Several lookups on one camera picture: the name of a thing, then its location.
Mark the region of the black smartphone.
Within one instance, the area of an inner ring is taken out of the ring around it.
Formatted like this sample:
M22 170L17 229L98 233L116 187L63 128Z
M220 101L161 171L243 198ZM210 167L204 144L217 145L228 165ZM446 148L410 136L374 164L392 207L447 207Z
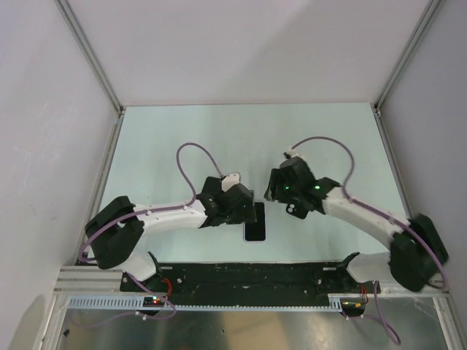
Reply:
M263 242L266 240L266 212L262 202L255 203L256 221L244 226L244 240L246 242Z

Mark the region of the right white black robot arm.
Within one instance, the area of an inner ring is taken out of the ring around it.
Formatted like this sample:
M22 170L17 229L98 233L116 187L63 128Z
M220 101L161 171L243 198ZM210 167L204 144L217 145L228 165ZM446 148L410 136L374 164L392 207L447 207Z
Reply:
M449 255L433 221L424 214L397 216L374 208L328 177L317 179L301 157L289 157L271 170L264 198L283 203L290 215L305 219L313 211L340 219L380 242L385 252L355 252L340 262L337 283L354 292L363 282L394 281L419 292L430 285Z

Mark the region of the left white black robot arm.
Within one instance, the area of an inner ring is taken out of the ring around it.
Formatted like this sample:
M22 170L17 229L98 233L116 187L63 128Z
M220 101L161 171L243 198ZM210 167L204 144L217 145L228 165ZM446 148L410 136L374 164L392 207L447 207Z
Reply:
M100 269L120 269L153 291L161 285L162 274L153 253L139 248L145 236L255 221L255 193L240 182L238 173L209 176L202 191L186 203L137 206L127 196L115 198L86 224L86 244Z

